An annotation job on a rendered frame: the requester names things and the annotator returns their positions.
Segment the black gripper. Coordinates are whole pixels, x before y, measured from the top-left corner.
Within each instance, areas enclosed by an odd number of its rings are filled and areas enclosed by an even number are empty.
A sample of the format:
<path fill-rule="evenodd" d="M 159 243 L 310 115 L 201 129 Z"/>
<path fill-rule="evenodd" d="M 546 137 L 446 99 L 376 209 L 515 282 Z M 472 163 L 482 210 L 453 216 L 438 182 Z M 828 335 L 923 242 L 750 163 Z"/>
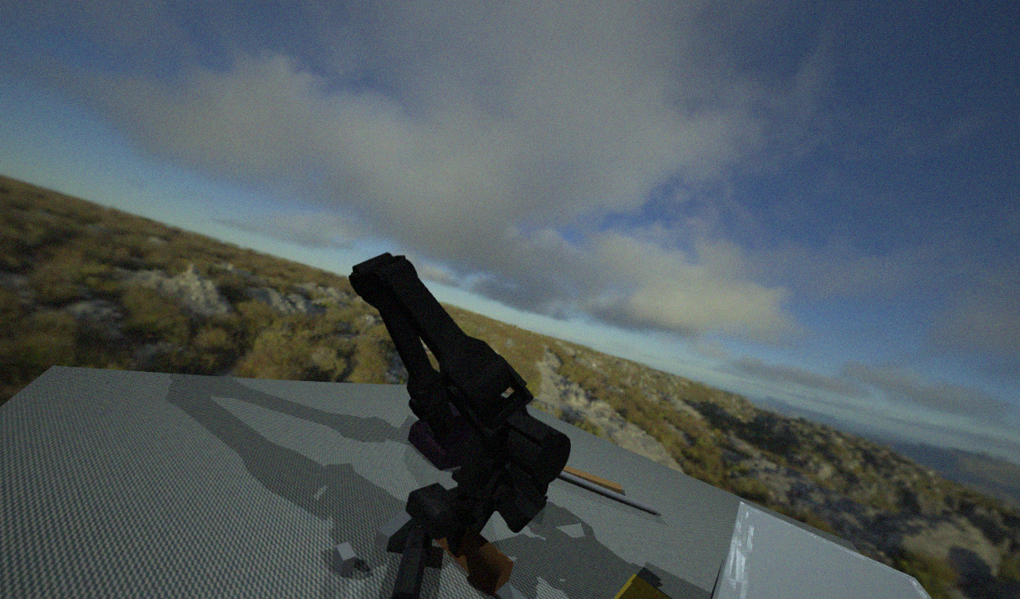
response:
<path fill-rule="evenodd" d="M 484 507 L 479 501 L 488 480 L 500 468 L 505 472 L 512 460 L 500 452 L 488 451 L 468 441 L 460 441 L 459 450 L 464 453 L 461 468 L 454 470 L 452 479 L 457 487 L 445 489 L 435 483 L 420 487 L 408 494 L 406 512 L 428 536 L 441 541 L 447 538 L 447 547 L 453 555 L 459 551 L 460 543 L 468 527 L 478 533 L 497 509 L 492 504 Z"/>

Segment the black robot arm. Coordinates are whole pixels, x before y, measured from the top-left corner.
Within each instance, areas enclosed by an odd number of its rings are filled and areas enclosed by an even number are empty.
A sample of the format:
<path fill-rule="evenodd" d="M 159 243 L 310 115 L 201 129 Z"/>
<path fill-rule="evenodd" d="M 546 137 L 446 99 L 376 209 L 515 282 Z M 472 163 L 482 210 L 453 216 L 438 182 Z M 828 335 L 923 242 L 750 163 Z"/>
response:
<path fill-rule="evenodd" d="M 488 507 L 493 500 L 508 528 L 520 533 L 547 506 L 548 484 L 567 465 L 570 438 L 528 414 L 534 397 L 525 380 L 484 341 L 454 323 L 406 255 L 376 255 L 353 266 L 348 278 L 355 294 L 379 310 L 408 372 L 408 406 L 427 420 L 425 431 L 444 440 L 462 422 L 452 401 L 471 425 L 473 444 L 512 460 L 506 472 L 502 467 L 490 477 L 479 501 Z M 515 391 L 502 397 L 510 387 Z"/>

